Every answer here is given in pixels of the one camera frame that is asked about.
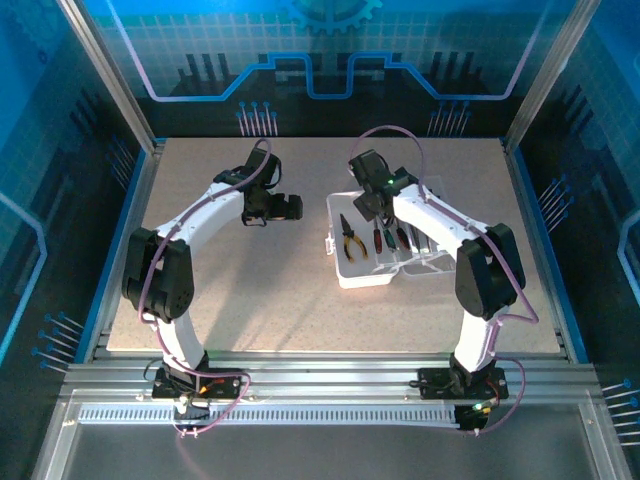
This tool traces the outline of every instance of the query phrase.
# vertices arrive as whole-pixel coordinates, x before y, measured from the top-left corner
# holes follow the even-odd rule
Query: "robotic arm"
[[[364,193],[354,204],[368,221],[396,217],[437,242],[456,261],[455,291],[464,308],[460,340],[450,358],[453,391],[465,396],[484,382],[494,368],[493,352],[499,318],[508,312],[517,294],[494,253],[481,238],[484,233],[499,248],[520,288],[525,277],[513,232],[475,221],[427,192],[419,192],[417,178],[404,168],[392,174],[384,160],[369,150],[349,162]]]
[[[176,224],[188,217],[167,243],[161,261],[156,265],[143,312],[143,319],[158,329],[163,342],[164,365],[160,370],[164,377],[161,380],[167,380],[171,385],[200,391],[199,379],[185,372],[184,367],[210,371],[207,354],[196,337],[188,311],[194,297],[192,260],[200,249],[223,225],[238,217],[245,226],[266,226],[267,221],[302,218],[299,196],[290,195],[287,201],[284,194],[273,192],[282,178],[282,164],[273,154],[253,181],[221,195],[230,186],[238,185],[254,174],[265,161],[266,154],[255,147],[245,165],[216,176],[207,191],[176,218],[154,231],[139,228],[129,239],[122,293],[137,309],[153,256]],[[207,202],[208,198],[216,198],[216,201]],[[198,206],[197,210],[185,215],[194,206]],[[170,397],[174,393],[175,389],[166,391]]]

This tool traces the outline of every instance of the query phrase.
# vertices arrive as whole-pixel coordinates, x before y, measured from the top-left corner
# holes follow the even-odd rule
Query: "gray work surface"
[[[575,409],[522,407],[482,438],[420,427],[80,427],[66,480],[587,480]]]
[[[190,308],[198,338],[209,350],[450,352],[462,323],[453,273],[343,290],[333,257],[325,251],[326,198],[358,190],[347,172],[350,138],[274,138],[282,160],[283,193],[300,194],[304,218],[246,228],[223,227],[194,260],[196,298]],[[143,226],[174,218],[225,169],[244,164],[255,139],[169,139],[160,160]],[[518,242],[527,293],[541,322],[507,323],[498,349],[558,352],[549,299],[541,286],[522,215],[497,139],[421,139],[427,175],[439,176],[451,205],[487,224],[509,225]],[[418,173],[419,155],[409,139],[376,138],[392,170]],[[356,232],[360,236],[372,231]],[[520,301],[515,313],[525,313]],[[157,350],[148,327],[138,324],[130,302],[120,302],[110,350]]]

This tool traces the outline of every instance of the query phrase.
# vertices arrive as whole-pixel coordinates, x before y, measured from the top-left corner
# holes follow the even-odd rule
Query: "pliers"
[[[351,228],[351,225],[349,225],[349,222],[347,222],[347,219],[344,218],[343,214],[340,214],[340,222],[342,223],[342,235],[344,235],[344,254],[347,257],[347,260],[349,260],[349,263],[353,263],[355,261],[355,258],[353,258],[351,252],[349,251],[349,243],[351,242],[351,240],[358,244],[360,250],[362,250],[362,257],[367,260],[369,258],[367,247],[365,247],[364,243],[362,243],[360,237],[355,234],[355,232]]]

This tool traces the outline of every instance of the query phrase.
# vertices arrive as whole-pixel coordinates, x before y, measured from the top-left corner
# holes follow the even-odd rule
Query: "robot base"
[[[203,373],[233,373],[242,372],[237,368],[209,368],[209,359],[203,359],[202,363],[196,370]],[[224,378],[204,378],[198,379],[195,375],[176,370],[169,365],[163,363],[156,372],[156,378],[153,382],[153,393],[151,397],[154,399],[177,399],[180,395],[186,393],[190,397],[197,398],[218,398],[218,399],[236,399],[240,395],[242,377],[224,377]]]
[[[470,385],[461,384],[450,368],[421,368],[418,381],[410,386],[420,389],[422,400],[490,400],[500,394],[500,400],[509,398],[509,390],[501,368],[490,368],[483,372],[482,380]]]

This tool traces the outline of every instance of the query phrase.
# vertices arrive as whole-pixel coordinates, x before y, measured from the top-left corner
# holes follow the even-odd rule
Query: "glass panel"
[[[85,3],[159,136],[504,135],[573,5]]]
[[[139,146],[56,2],[5,4],[0,424],[11,435],[0,441],[6,460],[0,470],[3,478],[28,478],[96,293]],[[61,311],[77,325],[59,319]],[[61,325],[47,323],[47,314]]]
[[[602,2],[521,144],[589,358],[604,386],[629,377],[635,388],[639,18],[638,2]]]

